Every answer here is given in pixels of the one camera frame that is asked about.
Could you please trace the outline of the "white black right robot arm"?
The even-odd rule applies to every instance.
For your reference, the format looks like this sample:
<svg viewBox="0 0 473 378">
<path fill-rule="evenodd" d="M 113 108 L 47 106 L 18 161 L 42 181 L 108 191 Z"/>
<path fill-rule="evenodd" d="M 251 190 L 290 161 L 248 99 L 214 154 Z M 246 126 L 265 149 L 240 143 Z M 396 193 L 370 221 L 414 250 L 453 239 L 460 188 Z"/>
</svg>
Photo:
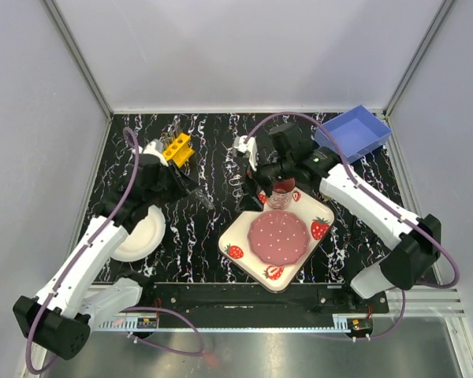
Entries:
<svg viewBox="0 0 473 378">
<path fill-rule="evenodd" d="M 303 189 L 339 202 L 358 217 L 389 249 L 389 254 L 358 272 L 342 292 L 346 309 L 359 312 L 371 297 L 391 288 L 408 291 L 418 284 L 440 257 L 441 223 L 432 216 L 420 217 L 397 205 L 356 175 L 327 147 L 307 138 L 292 123 L 269 131 L 277 152 L 271 163 L 258 162 L 255 138 L 237 136 L 235 154 L 248 159 L 245 188 L 269 194 L 273 185 L 293 178 Z"/>
</svg>

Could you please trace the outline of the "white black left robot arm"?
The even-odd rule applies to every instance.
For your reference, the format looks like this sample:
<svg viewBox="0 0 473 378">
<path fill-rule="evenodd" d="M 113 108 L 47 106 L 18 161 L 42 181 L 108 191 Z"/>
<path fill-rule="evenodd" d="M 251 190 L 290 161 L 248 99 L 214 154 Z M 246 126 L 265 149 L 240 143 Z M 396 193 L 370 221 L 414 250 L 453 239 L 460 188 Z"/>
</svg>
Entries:
<svg viewBox="0 0 473 378">
<path fill-rule="evenodd" d="M 173 163 L 163 165 L 156 157 L 141 159 L 102 200 L 86 236 L 54 277 L 34 297 L 20 296 L 13 305 L 28 347 L 37 344 L 69 360 L 100 324 L 127 308 L 144 312 L 153 306 L 155 293 L 138 273 L 126 274 L 111 287 L 87 295 L 106 261 L 152 206 L 179 201 L 198 187 Z"/>
</svg>

